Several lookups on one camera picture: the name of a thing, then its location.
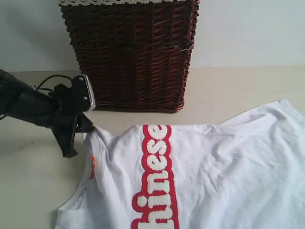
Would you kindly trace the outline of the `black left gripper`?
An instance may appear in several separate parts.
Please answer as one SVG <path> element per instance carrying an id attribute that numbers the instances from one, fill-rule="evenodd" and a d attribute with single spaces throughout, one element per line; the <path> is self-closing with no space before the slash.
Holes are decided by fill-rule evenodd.
<path id="1" fill-rule="evenodd" d="M 35 115 L 35 125 L 52 130 L 64 158 L 76 156 L 75 134 L 89 133 L 95 129 L 93 122 L 82 113 L 89 112 L 96 106 L 88 76 L 75 76 L 71 87 L 59 84 L 50 89 L 40 84 L 35 90 L 48 99 L 38 106 L 42 112 Z"/>

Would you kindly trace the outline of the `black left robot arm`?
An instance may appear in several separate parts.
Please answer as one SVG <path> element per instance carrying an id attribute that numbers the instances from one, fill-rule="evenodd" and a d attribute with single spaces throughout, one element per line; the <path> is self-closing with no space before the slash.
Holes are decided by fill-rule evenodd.
<path id="1" fill-rule="evenodd" d="M 85 74 L 69 79 L 71 86 L 59 84 L 54 89 L 29 86 L 10 73 L 0 72 L 0 114 L 51 129 L 65 158 L 77 155 L 76 133 L 94 130 L 84 114 L 95 108 L 95 97 Z"/>

